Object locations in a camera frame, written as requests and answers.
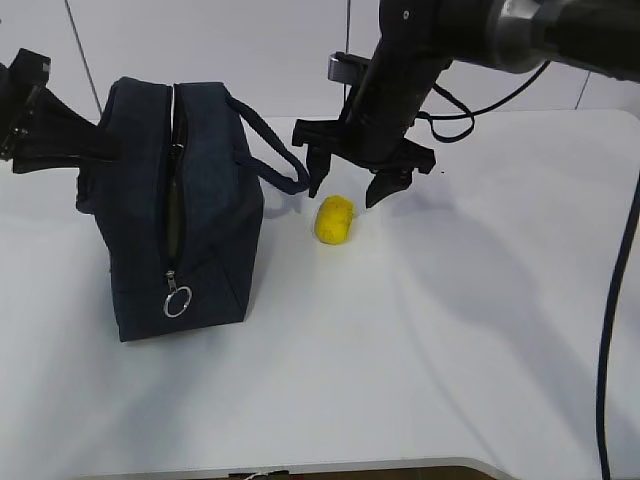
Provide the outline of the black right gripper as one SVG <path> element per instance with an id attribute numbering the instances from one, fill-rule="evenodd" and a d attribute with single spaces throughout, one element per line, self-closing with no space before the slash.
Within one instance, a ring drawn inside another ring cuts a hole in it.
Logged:
<path id="1" fill-rule="evenodd" d="M 365 207 L 407 190 L 413 170 L 428 174 L 431 150 L 405 138 L 435 84 L 435 55 L 424 48 L 399 48 L 380 40 L 362 82 L 351 90 L 336 120 L 298 120 L 292 142 L 307 147 L 310 198 L 315 198 L 338 156 L 377 172 L 365 194 Z"/>

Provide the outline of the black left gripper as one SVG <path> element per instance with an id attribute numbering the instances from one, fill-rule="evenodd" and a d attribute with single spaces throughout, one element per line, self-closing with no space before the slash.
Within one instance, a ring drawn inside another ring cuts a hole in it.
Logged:
<path id="1" fill-rule="evenodd" d="M 92 161 L 118 161 L 118 141 L 52 94 L 51 59 L 21 48 L 1 65 L 1 159 L 14 174 L 81 168 Z M 14 151 L 24 139 L 24 154 Z"/>

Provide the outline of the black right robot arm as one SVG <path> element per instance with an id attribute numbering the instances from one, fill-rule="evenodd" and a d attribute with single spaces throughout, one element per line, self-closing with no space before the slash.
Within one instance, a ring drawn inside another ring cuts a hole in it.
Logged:
<path id="1" fill-rule="evenodd" d="M 311 194 L 333 157 L 371 172 L 367 207 L 429 173 L 434 152 L 406 134 L 454 62 L 512 74 L 556 62 L 622 81 L 639 78 L 635 1 L 383 1 L 379 28 L 370 57 L 330 57 L 330 80 L 349 87 L 339 117 L 295 124 L 292 140 L 307 150 Z"/>

